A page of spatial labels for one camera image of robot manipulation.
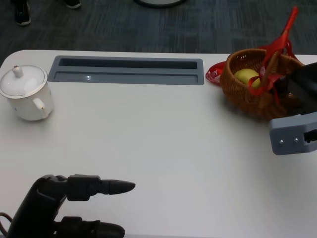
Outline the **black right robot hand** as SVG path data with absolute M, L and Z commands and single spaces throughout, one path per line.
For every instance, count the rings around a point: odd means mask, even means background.
M 275 84 L 278 96 L 293 96 L 295 102 L 289 115 L 305 115 L 317 111 L 317 64 L 311 63 L 278 79 Z

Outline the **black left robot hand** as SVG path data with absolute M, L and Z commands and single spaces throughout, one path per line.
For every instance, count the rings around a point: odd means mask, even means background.
M 81 217 L 55 218 L 65 200 L 88 201 L 96 194 L 115 195 L 129 192 L 129 181 L 100 179 L 99 176 L 46 175 L 32 185 L 4 236 L 7 238 L 122 238 L 123 227 Z

